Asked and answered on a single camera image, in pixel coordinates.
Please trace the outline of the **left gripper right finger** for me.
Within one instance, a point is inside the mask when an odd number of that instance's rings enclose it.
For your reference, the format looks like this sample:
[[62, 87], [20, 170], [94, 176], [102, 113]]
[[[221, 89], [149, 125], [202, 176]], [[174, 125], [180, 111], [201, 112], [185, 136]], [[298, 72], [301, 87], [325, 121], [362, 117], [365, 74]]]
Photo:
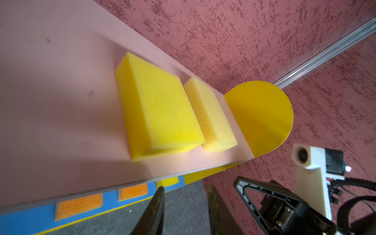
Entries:
[[212, 235], [243, 235], [244, 232], [238, 226], [225, 202], [211, 184], [208, 188], [208, 210]]

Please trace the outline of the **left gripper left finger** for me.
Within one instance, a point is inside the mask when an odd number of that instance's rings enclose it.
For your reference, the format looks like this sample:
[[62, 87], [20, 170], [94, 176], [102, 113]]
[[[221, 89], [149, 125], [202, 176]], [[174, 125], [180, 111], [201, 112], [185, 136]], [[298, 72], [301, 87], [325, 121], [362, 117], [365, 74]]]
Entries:
[[164, 229], [165, 188], [158, 187], [131, 235], [162, 235]]

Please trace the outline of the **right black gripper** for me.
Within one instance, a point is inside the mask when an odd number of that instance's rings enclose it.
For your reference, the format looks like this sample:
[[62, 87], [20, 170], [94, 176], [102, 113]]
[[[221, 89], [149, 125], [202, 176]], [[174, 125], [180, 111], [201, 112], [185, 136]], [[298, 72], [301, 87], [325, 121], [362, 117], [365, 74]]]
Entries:
[[[276, 181], [262, 182], [237, 177], [234, 187], [266, 235], [343, 235], [331, 220]], [[258, 209], [248, 195], [263, 195]]]

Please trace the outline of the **orange sponge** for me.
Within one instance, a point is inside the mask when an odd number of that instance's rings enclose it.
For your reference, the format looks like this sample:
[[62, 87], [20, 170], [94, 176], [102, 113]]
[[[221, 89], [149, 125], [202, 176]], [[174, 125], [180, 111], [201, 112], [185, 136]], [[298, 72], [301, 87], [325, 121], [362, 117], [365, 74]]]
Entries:
[[118, 201], [125, 201], [148, 194], [147, 184], [140, 184], [118, 190]]
[[103, 206], [103, 194], [62, 201], [56, 204], [55, 221], [69, 218]]

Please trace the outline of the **small yellow square sponge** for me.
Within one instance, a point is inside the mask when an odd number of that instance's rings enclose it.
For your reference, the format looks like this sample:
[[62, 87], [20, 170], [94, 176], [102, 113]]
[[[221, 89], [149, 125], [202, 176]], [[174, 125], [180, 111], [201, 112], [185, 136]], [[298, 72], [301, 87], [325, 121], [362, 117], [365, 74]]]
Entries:
[[163, 179], [163, 180], [159, 180], [159, 181], [156, 181], [156, 187], [159, 188], [159, 187], [170, 187], [170, 186], [173, 186], [175, 184], [178, 184], [179, 183], [179, 178], [178, 177], [171, 177], [171, 178], [166, 178], [166, 179]]

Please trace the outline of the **large yellow sponge front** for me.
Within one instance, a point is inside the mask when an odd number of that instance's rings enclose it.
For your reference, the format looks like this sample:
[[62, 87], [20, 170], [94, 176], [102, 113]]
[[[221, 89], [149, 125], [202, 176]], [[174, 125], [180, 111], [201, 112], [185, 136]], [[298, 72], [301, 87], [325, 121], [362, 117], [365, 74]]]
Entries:
[[183, 87], [205, 137], [203, 150], [222, 152], [237, 146], [236, 136], [213, 89], [196, 77], [191, 77]]

